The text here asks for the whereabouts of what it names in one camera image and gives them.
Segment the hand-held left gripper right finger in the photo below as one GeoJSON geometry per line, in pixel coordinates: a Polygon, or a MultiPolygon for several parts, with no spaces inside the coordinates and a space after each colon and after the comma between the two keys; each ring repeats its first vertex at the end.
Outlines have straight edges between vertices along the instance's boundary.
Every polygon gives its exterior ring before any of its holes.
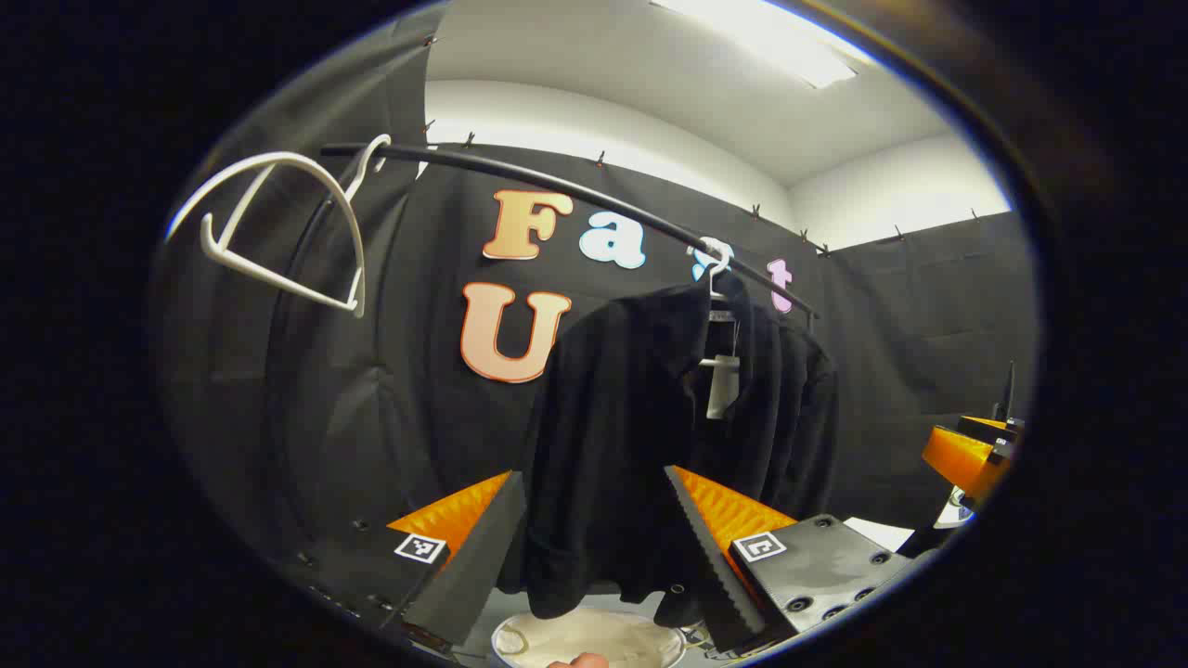
{"type": "Polygon", "coordinates": [[[665,467],[689,542],[684,586],[718,650],[779,648],[843,620],[918,562],[828,513],[791,519],[678,466],[665,467]]]}

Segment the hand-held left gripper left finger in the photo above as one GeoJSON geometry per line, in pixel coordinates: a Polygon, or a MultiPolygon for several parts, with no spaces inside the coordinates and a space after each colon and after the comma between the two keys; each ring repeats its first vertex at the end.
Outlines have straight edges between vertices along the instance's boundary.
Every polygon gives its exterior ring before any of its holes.
{"type": "Polygon", "coordinates": [[[278,571],[323,609],[396,647],[451,650],[484,612],[526,509],[523,474],[473,483],[386,525],[354,521],[278,571]]]}

